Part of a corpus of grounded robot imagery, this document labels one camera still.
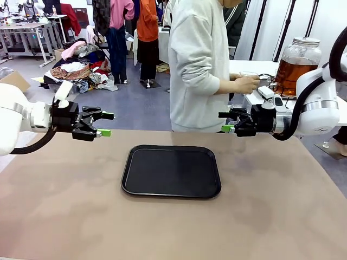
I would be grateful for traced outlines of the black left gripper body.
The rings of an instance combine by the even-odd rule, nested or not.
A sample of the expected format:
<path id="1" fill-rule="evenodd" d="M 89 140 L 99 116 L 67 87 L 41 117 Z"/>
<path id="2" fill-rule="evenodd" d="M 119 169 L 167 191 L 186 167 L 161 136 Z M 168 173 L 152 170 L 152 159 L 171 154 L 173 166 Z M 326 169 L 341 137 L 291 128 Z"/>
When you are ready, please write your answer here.
<path id="1" fill-rule="evenodd" d="M 51 107 L 51 128 L 54 132 L 77 133 L 82 111 L 78 103 L 68 102 L 67 107 L 60 108 L 59 102 Z"/>

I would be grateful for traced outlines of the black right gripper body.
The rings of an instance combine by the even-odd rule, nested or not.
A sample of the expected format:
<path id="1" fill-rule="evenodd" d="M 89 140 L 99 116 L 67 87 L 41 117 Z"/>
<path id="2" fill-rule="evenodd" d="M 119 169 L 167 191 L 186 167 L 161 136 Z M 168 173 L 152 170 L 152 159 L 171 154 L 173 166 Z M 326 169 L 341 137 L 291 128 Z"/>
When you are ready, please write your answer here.
<path id="1" fill-rule="evenodd" d="M 262 105 L 252 105 L 249 116 L 249 136 L 255 136 L 257 133 L 272 132 L 276 121 L 275 108 L 263 108 Z"/>

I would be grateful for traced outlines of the person's right hand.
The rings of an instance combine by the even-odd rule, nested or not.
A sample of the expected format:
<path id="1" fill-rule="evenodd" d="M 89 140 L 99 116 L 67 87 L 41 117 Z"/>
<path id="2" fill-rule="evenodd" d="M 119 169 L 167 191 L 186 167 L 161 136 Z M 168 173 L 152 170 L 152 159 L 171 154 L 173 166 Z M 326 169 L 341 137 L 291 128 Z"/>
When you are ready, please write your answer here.
<path id="1" fill-rule="evenodd" d="M 234 81 L 236 84 L 235 93 L 251 94 L 259 86 L 260 79 L 258 76 L 241 76 Z"/>

